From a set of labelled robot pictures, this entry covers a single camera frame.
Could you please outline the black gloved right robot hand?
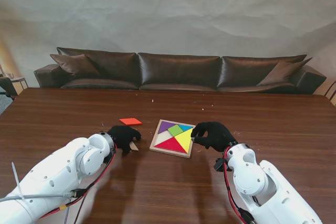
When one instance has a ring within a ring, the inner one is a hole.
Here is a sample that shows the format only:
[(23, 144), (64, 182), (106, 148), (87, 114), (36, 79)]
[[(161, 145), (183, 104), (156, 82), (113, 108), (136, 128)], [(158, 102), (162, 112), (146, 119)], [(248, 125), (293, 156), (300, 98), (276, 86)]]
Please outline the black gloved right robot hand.
[(219, 122), (202, 122), (191, 132), (192, 141), (206, 149), (212, 147), (218, 152), (224, 152), (229, 146), (238, 144), (231, 132)]

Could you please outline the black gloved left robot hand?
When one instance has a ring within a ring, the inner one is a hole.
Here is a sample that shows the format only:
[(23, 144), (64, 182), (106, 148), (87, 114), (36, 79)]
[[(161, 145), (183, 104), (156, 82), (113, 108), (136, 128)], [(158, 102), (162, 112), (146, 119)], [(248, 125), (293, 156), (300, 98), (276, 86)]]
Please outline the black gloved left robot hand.
[(128, 155), (131, 152), (130, 143), (133, 140), (139, 141), (141, 139), (141, 133), (136, 129), (133, 129), (126, 125), (113, 126), (108, 132), (117, 148), (122, 149), (122, 154)]

